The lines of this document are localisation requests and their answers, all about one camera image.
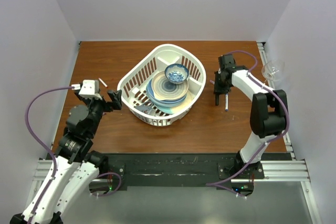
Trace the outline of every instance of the gray floor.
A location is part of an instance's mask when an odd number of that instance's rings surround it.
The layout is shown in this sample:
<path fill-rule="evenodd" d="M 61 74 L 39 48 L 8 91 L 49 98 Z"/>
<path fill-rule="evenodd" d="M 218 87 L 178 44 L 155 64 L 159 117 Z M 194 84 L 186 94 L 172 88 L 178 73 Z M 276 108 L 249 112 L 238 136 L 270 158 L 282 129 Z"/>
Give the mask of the gray floor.
<path fill-rule="evenodd" d="M 312 223 L 300 183 L 256 184 L 244 200 L 215 188 L 130 187 L 96 199 L 83 193 L 68 224 Z"/>

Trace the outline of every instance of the basket rim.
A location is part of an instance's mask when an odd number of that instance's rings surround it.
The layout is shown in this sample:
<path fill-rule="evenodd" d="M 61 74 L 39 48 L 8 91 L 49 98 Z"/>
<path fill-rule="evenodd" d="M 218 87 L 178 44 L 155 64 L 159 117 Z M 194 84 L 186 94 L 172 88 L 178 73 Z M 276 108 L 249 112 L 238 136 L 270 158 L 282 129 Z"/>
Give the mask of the basket rim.
<path fill-rule="evenodd" d="M 186 110 L 190 109 L 194 103 L 197 101 L 197 99 L 200 97 L 200 95 L 202 94 L 203 92 L 203 89 L 205 87 L 205 83 L 206 83 L 206 73 L 205 73 L 205 69 L 204 69 L 204 66 L 203 64 L 200 62 L 199 59 L 197 59 L 196 56 L 194 56 L 191 52 L 185 50 L 184 48 L 182 47 L 179 47 L 177 45 L 174 45 L 174 44 L 162 44 L 162 45 L 159 45 L 157 47 L 155 47 L 146 57 L 144 57 L 138 64 L 135 65 L 134 68 L 132 68 L 118 83 L 118 86 L 117 86 L 117 90 L 120 90 L 121 89 L 121 83 L 143 62 L 145 62 L 149 56 L 151 56 L 156 50 L 158 50 L 159 48 L 161 47 L 166 47 L 166 46 L 173 46 L 175 48 L 178 48 L 179 50 L 182 50 L 184 52 L 186 52 L 188 55 L 191 55 L 196 61 L 197 63 L 200 65 L 201 67 L 201 71 L 202 71 L 202 74 L 203 74 L 203 81 L 202 81 L 202 85 L 201 85 L 201 88 L 199 89 L 199 92 L 197 93 L 197 95 L 195 96 L 195 98 L 193 99 L 193 101 L 189 104 L 188 107 L 186 107 L 185 110 L 182 110 L 178 113 L 175 113 L 175 114 L 172 114 L 172 115 L 169 115 L 169 116 L 152 116 L 152 115 L 147 115 L 137 109 L 135 109 L 123 96 L 121 96 L 121 101 L 130 109 L 132 110 L 134 113 L 136 114 L 139 114 L 147 119 L 152 119 L 152 120 L 169 120 L 169 119 L 173 119 L 173 118 L 176 118 L 178 117 L 179 115 L 183 114 Z"/>

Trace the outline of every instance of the cable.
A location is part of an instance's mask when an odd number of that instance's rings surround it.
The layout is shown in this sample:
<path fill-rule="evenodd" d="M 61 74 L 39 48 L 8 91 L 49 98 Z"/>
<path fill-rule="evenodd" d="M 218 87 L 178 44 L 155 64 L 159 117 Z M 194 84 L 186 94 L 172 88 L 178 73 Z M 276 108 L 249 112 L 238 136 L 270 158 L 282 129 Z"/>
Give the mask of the cable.
<path fill-rule="evenodd" d="M 28 131 L 30 132 L 30 134 L 33 136 L 33 138 L 35 138 L 35 140 L 47 151 L 47 153 L 50 155 L 51 159 L 52 159 L 52 163 L 53 163 L 53 173 L 51 174 L 51 178 L 50 180 L 47 182 L 46 186 L 43 188 L 40 196 L 38 197 L 38 199 L 36 200 L 33 208 L 32 208 L 32 211 L 30 212 L 31 213 L 31 216 L 29 217 L 28 219 L 28 222 L 27 224 L 31 224 L 32 222 L 32 219 L 33 219 L 33 216 L 35 214 L 35 211 L 39 205 L 39 203 L 41 202 L 44 194 L 46 193 L 48 187 L 50 186 L 51 184 L 51 181 L 52 179 L 54 178 L 55 174 L 56 174 L 56 169 L 57 169 L 57 163 L 56 163 L 56 158 L 54 156 L 54 154 L 52 153 L 52 151 L 48 148 L 48 146 L 42 142 L 42 140 L 35 134 L 35 132 L 33 131 L 32 127 L 30 126 L 30 122 L 29 122 L 29 110 L 30 110 L 30 107 L 33 105 L 33 103 L 35 102 L 35 100 L 37 98 L 39 98 L 40 96 L 46 94 L 46 93 L 50 93 L 50 92 L 53 92 L 53 91 L 57 91 L 57 90 L 67 90 L 67 89 L 72 89 L 73 87 L 62 87 L 62 88 L 56 88 L 56 89 L 50 89 L 50 90 L 47 90 L 41 94 L 39 94 L 37 97 L 35 97 L 34 99 L 32 99 L 32 101 L 28 104 L 27 108 L 26 108 L 26 112 L 25 112 L 25 123 L 26 123 L 26 126 L 27 126 L 27 129 Z"/>
<path fill-rule="evenodd" d="M 103 174 L 100 174 L 99 176 L 97 176 L 97 178 L 100 178 L 100 177 L 103 177 L 103 176 L 106 176 L 106 175 L 115 175 L 115 176 L 117 176 L 117 177 L 119 178 L 118 186 L 115 188 L 115 190 L 113 190 L 113 191 L 111 191 L 111 192 L 109 192 L 109 193 L 107 193 L 107 194 L 101 194 L 101 195 L 100 195 L 99 193 L 96 193 L 95 196 L 97 196 L 97 197 L 104 197 L 104 196 L 112 195 L 112 194 L 114 194 L 116 191 L 118 191 L 118 189 L 119 189 L 120 186 L 121 186 L 121 182 L 122 182 L 122 180 L 121 180 L 121 176 L 120 176 L 118 173 L 103 173 Z"/>
<path fill-rule="evenodd" d="M 255 79 L 255 77 L 253 77 L 253 76 L 251 75 L 250 72 L 251 72 L 251 71 L 257 66 L 257 64 L 258 64 L 257 57 L 255 57 L 253 54 L 251 54 L 251 53 L 249 53 L 249 52 L 242 51 L 242 50 L 235 50 L 235 51 L 228 52 L 228 53 L 226 53 L 226 54 L 232 54 L 232 53 L 235 53 L 235 52 L 241 52 L 241 53 L 247 54 L 247 55 L 251 56 L 252 58 L 254 58 L 255 63 L 254 63 L 254 65 L 247 71 L 247 77 L 248 77 L 252 82 L 254 82 L 256 85 L 258 85 L 258 86 L 261 87 L 262 89 L 265 89 L 267 92 L 271 93 L 271 94 L 274 96 L 274 98 L 278 100 L 278 102 L 280 103 L 282 109 L 283 109 L 284 112 L 285 112 L 286 128 L 285 128 L 285 130 L 284 130 L 282 133 L 280 133 L 279 135 L 277 135 L 277 136 L 275 136 L 274 138 L 272 138 L 272 139 L 270 139 L 270 140 L 268 140 L 268 141 L 265 142 L 265 144 L 271 143 L 271 142 L 273 142 L 273 141 L 275 141 L 275 140 L 277 140 L 277 139 L 283 137 L 283 136 L 288 132 L 288 129 L 289 129 L 289 114 L 288 114 L 288 110 L 287 110 L 287 108 L 286 108 L 284 102 L 280 99 L 280 97 L 278 97 L 272 90 L 270 90 L 270 89 L 267 88 L 266 86 L 261 85 L 261 84 L 258 82 L 258 80 Z M 230 177 L 228 177 L 228 178 L 226 178 L 226 179 L 224 179 L 224 180 L 218 181 L 218 182 L 214 182 L 214 183 L 206 183 L 206 186 L 215 186 L 215 187 L 219 187 L 219 188 L 222 188 L 222 189 L 229 190 L 229 191 L 231 191 L 231 192 L 233 192 L 233 193 L 236 194 L 235 191 L 230 190 L 229 188 L 223 188 L 223 186 L 222 186 L 221 184 L 222 184 L 222 183 L 225 183 L 225 182 L 227 182 L 227 181 L 229 181 L 229 180 L 231 180 L 231 179 L 233 179 L 233 178 L 235 178 L 235 177 L 237 177 L 240 173 L 242 173 L 242 172 L 247 168 L 247 166 L 251 164 L 252 160 L 259 154 L 259 152 L 260 152 L 264 147 L 265 147 L 264 145 L 261 145 L 261 146 L 259 147 L 259 149 L 258 149 L 258 150 L 253 154 L 253 156 L 250 158 L 250 160 L 249 160 L 249 161 L 248 161 L 248 162 L 247 162 L 247 163 L 246 163 L 246 164 L 245 164 L 239 171 L 237 171 L 235 174 L 231 175 Z"/>

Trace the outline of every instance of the wooden table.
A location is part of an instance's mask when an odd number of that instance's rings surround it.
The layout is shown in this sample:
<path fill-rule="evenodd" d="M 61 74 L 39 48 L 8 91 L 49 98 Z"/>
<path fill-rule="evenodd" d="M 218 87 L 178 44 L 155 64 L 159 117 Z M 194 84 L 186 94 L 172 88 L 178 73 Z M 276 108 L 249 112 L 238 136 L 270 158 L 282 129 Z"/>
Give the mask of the wooden table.
<path fill-rule="evenodd" d="M 102 78 L 110 89 L 116 89 L 120 79 L 156 46 L 172 43 L 194 54 L 206 70 L 206 85 L 200 98 L 189 113 L 167 127 L 148 125 L 124 105 L 121 111 L 113 111 L 103 117 L 93 139 L 92 150 L 102 153 L 232 153 L 246 143 L 251 129 L 249 116 L 251 102 L 238 89 L 229 94 L 229 111 L 224 110 L 224 95 L 215 106 L 214 79 L 218 70 L 218 57 L 233 50 L 248 51 L 259 59 L 253 74 L 260 80 L 261 63 L 254 41 L 95 41 L 82 42 L 71 83 L 84 79 Z M 244 54 L 234 54 L 238 65 L 251 67 L 253 60 Z M 102 94 L 108 98 L 101 85 Z M 69 110 L 81 102 L 72 91 L 67 94 L 53 150 L 62 137 Z M 269 145 L 268 152 L 285 152 L 282 140 Z"/>

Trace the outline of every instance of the stack of plates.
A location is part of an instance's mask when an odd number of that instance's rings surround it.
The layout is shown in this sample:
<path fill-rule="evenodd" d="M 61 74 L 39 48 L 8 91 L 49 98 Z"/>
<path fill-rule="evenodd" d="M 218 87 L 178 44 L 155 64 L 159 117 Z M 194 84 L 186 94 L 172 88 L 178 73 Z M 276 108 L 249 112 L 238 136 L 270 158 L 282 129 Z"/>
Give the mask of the stack of plates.
<path fill-rule="evenodd" d="M 171 83 L 164 72 L 159 72 L 146 87 L 148 98 L 159 110 L 167 114 L 174 114 L 187 106 L 191 100 L 188 91 L 188 82 L 181 84 Z"/>

